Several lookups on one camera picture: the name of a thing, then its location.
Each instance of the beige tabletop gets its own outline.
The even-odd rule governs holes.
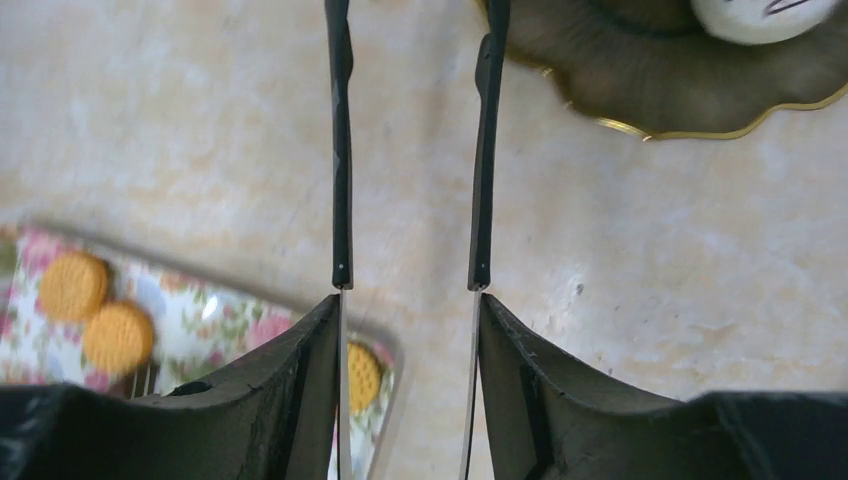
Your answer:
[[[386,478],[450,479],[484,23],[472,0],[354,1],[350,22],[350,309],[410,359]],[[846,117],[642,143],[508,65],[491,290],[662,394],[845,388]],[[0,1],[2,221],[64,219],[314,303],[332,291],[330,125],[322,1]]]

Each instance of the white round object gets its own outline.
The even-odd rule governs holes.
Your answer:
[[[715,37],[743,45],[798,36],[827,19],[840,0],[692,0],[695,14]]]

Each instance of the floral tray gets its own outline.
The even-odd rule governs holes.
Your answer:
[[[150,315],[156,332],[152,359],[129,379],[97,371],[82,352],[82,327],[50,323],[41,311],[41,276],[68,250],[84,250],[105,260],[112,279],[110,296],[132,300]],[[300,317],[283,305],[82,236],[49,227],[0,228],[0,384],[70,382],[125,397],[164,395],[276,337]],[[364,480],[389,411],[397,352],[373,335],[351,332],[350,337],[375,355],[383,371],[378,398],[351,416],[354,478]],[[334,444],[330,478],[336,477],[335,458]]]

